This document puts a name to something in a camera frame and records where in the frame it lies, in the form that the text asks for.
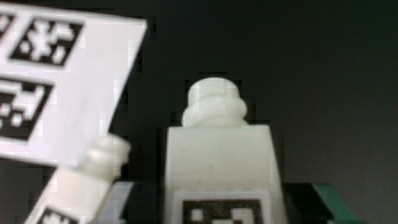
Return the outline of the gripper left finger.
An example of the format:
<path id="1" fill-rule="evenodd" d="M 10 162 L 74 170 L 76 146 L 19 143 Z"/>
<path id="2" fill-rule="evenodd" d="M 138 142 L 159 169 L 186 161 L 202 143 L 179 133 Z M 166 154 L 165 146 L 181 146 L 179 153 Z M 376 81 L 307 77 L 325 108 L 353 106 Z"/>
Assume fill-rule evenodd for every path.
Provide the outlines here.
<path id="1" fill-rule="evenodd" d="M 95 224 L 163 224 L 163 190 L 158 182 L 117 181 Z"/>

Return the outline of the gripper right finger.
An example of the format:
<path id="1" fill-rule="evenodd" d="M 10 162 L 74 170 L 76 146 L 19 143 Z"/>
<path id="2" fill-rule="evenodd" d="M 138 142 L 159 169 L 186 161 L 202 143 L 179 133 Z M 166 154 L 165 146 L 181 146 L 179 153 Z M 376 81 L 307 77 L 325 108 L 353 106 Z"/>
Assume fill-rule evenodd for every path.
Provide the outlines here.
<path id="1" fill-rule="evenodd" d="M 289 224 L 367 224 L 328 184 L 285 183 L 284 196 Z"/>

